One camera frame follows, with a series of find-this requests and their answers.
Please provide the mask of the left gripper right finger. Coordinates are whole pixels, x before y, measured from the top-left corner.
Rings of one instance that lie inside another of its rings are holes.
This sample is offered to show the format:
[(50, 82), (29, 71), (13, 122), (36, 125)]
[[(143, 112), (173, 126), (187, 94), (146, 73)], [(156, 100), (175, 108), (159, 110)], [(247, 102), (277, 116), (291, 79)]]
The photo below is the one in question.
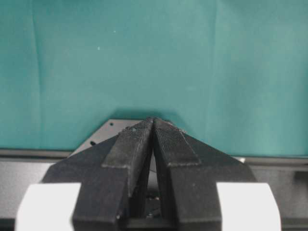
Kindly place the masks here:
[(154, 119), (162, 216), (177, 224), (220, 224), (217, 182), (256, 182), (249, 166)]

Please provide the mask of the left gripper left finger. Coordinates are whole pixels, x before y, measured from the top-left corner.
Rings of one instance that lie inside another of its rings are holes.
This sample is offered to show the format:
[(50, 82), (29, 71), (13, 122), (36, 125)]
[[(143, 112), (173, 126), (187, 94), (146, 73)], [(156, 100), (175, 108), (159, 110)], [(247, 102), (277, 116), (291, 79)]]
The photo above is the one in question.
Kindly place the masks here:
[(80, 182), (74, 224), (142, 217), (152, 155), (153, 118), (49, 167), (44, 183)]

